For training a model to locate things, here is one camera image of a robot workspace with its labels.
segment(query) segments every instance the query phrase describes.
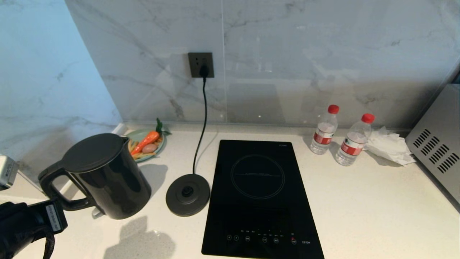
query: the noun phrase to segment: carrot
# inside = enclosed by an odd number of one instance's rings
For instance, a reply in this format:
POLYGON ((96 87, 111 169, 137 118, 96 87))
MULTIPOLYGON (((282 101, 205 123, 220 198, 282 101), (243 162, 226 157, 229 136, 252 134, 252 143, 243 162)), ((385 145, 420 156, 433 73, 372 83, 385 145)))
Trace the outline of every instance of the carrot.
POLYGON ((139 144, 131 151, 131 155, 137 154, 142 151, 142 149, 149 145, 150 143, 155 142, 160 137, 160 133, 156 131, 149 132, 145 138, 139 142, 139 144))

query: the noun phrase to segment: kettle power base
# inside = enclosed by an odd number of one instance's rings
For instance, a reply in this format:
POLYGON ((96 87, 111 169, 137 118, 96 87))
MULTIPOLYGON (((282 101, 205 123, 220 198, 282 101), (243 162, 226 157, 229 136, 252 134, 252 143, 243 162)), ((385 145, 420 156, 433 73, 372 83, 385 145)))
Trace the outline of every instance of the kettle power base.
POLYGON ((196 174, 188 174, 176 179, 166 193, 169 210, 181 217, 200 212, 207 204, 211 190, 206 179, 196 174))

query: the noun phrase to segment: plastic water bottle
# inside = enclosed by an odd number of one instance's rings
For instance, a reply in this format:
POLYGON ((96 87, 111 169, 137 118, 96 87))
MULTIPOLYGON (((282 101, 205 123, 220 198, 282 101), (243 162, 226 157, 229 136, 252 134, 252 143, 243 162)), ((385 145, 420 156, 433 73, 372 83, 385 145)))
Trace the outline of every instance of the plastic water bottle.
POLYGON ((372 133, 371 123, 374 119, 374 115, 365 113, 361 121, 353 124, 335 155, 337 163, 349 166, 355 162, 372 133))
POLYGON ((311 140, 310 149, 313 153, 322 155, 328 150, 332 136, 337 129, 336 115, 339 109, 337 105, 330 105, 328 111, 321 116, 313 140, 311 140))

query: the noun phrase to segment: wall outlet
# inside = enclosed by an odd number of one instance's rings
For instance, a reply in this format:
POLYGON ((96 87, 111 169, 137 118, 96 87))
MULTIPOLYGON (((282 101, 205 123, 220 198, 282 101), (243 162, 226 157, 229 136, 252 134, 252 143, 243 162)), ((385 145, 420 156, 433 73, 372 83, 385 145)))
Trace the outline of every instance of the wall outlet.
POLYGON ((208 78, 214 78, 213 54, 212 53, 189 53, 190 73, 193 78, 200 78, 200 68, 207 65, 209 68, 208 78))

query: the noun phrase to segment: green plate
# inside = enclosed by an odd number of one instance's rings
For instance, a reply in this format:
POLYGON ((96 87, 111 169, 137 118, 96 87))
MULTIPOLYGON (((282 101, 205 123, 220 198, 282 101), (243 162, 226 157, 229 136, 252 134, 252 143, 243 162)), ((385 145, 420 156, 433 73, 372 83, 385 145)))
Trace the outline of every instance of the green plate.
MULTIPOLYGON (((155 129, 139 129, 139 130, 135 130, 133 132, 128 133, 126 136, 128 138, 132 139, 132 141, 141 142, 145 138, 145 136, 149 132, 151 132, 153 130, 155 130, 155 129)), ((135 160, 136 163, 144 162, 146 160, 149 160, 150 158, 156 157, 163 150, 163 148, 164 148, 164 146, 166 144, 166 135, 162 133, 162 134, 160 134, 160 137, 163 138, 163 142, 161 142, 160 145, 158 146, 158 148, 154 151, 156 153, 156 155, 136 159, 135 160)))

